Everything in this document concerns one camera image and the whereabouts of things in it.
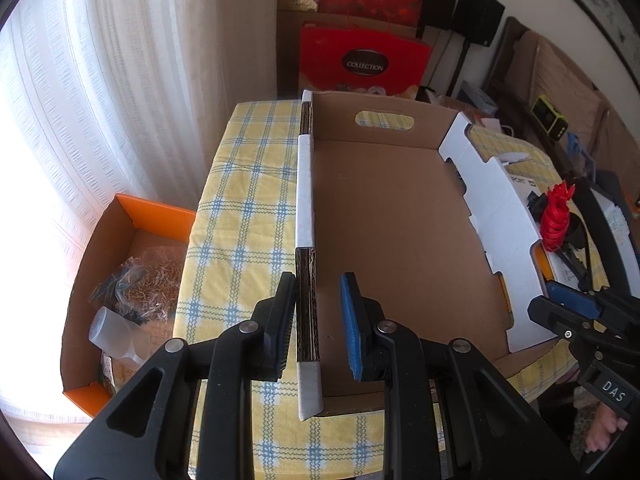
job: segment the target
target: translucent plastic cup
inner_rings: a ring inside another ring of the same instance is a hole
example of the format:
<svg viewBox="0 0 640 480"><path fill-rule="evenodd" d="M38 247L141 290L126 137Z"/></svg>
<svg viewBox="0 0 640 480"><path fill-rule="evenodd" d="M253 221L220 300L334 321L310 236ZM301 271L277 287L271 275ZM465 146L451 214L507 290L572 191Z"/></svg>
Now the translucent plastic cup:
<svg viewBox="0 0 640 480"><path fill-rule="evenodd" d="M140 368L150 357L149 335L105 306L95 314L89 329L89 341L132 370Z"/></svg>

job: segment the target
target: orange cardboard box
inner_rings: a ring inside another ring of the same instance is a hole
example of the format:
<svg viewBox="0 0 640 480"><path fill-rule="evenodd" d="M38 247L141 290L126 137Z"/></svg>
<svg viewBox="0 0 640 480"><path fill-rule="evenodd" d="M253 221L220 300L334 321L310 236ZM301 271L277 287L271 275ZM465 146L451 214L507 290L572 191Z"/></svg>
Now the orange cardboard box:
<svg viewBox="0 0 640 480"><path fill-rule="evenodd" d="M92 292L146 248L186 248L194 220L193 211L124 194L117 194L98 220L71 290L60 355L63 392L87 415L95 416L110 399L98 382L100 349L88 339L96 312L89 303Z"/></svg>

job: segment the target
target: human hand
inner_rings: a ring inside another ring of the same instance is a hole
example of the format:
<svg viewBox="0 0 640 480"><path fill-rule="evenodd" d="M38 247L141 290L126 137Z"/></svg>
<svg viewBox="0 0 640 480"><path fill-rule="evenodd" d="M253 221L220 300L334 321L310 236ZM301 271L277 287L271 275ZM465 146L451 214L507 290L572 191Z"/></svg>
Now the human hand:
<svg viewBox="0 0 640 480"><path fill-rule="evenodd" d="M587 432L585 443L588 451L604 451L609 447L611 435L626 428L626 420L619 418L609 406L603 403L596 409L596 417Z"/></svg>

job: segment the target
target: black oval label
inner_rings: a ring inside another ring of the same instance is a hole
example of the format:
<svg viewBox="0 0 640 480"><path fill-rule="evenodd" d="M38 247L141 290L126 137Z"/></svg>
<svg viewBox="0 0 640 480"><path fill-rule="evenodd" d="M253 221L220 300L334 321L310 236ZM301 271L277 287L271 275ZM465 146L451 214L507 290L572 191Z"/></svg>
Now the black oval label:
<svg viewBox="0 0 640 480"><path fill-rule="evenodd" d="M375 50L355 48L342 56L342 66L358 75L379 75L388 68L389 60Z"/></svg>

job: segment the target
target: yellow plaid tablecloth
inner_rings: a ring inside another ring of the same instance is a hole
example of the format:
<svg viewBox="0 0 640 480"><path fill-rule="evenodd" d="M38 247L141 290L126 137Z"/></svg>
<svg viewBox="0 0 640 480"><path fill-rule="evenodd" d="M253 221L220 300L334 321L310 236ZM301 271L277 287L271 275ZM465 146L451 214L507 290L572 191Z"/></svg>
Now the yellow plaid tablecloth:
<svg viewBox="0 0 640 480"><path fill-rule="evenodd" d="M299 101L236 107L191 231L175 336L189 343L217 337L229 326L249 319L257 301L275 293L280 273L294 270L299 120ZM377 115L364 121L393 126ZM530 160L509 170L533 178L541 190L560 182L548 156L526 142L477 128L470 138L485 158L505 152L529 153ZM607 282L593 243L591 254L597 290ZM292 340L281 381L253 384L256 476L323 480L381 470L382 412L298 420L295 349ZM532 400L574 363L566 342L561 341L510 381ZM192 466L205 387L203 384L196 412Z"/></svg>

